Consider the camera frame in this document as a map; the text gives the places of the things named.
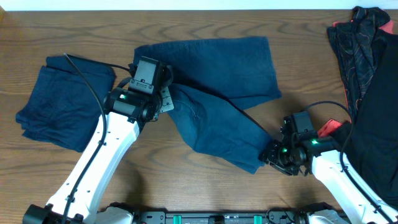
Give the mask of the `dark blue denim shorts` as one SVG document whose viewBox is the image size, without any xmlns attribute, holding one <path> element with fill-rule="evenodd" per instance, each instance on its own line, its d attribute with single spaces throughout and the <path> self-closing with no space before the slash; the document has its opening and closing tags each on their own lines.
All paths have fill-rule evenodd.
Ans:
<svg viewBox="0 0 398 224">
<path fill-rule="evenodd" d="M 272 138 L 246 110 L 282 95 L 267 38 L 143 45 L 134 61 L 142 57 L 172 67 L 169 116 L 189 147 L 251 174 L 264 165 L 259 157 Z"/>
</svg>

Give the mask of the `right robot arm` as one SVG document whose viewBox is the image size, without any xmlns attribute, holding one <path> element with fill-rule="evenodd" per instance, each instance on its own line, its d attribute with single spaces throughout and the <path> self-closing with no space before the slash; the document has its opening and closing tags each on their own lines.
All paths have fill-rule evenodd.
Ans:
<svg viewBox="0 0 398 224">
<path fill-rule="evenodd" d="M 365 183 L 332 137 L 318 136 L 306 111 L 284 117 L 280 132 L 282 140 L 271 141 L 261 160 L 285 175 L 314 175 L 344 211 L 299 213 L 297 223 L 397 223 L 397 210 Z"/>
</svg>

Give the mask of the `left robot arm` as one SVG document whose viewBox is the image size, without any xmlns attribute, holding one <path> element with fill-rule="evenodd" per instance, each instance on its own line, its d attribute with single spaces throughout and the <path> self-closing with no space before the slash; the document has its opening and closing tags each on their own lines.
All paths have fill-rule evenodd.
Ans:
<svg viewBox="0 0 398 224">
<path fill-rule="evenodd" d="M 139 223 L 139 214 L 121 203 L 99 211 L 103 194 L 126 151 L 146 123 L 174 108 L 169 93 L 171 65 L 141 57 L 99 103 L 101 116 L 71 174 L 44 207 L 30 205 L 23 223 Z"/>
</svg>

